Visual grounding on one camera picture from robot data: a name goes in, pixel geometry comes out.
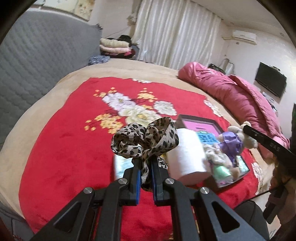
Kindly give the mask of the person's hand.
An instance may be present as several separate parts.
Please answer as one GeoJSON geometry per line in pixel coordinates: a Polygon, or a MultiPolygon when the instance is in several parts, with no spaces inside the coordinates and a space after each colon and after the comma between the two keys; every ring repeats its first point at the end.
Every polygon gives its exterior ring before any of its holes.
{"type": "Polygon", "coordinates": [[[278,219],[281,225],[285,225],[295,217],[295,178],[287,174],[285,167],[277,162],[273,170],[273,177],[270,182],[269,190],[286,183],[285,188],[288,191],[287,198],[283,208],[278,213],[278,219]]]}

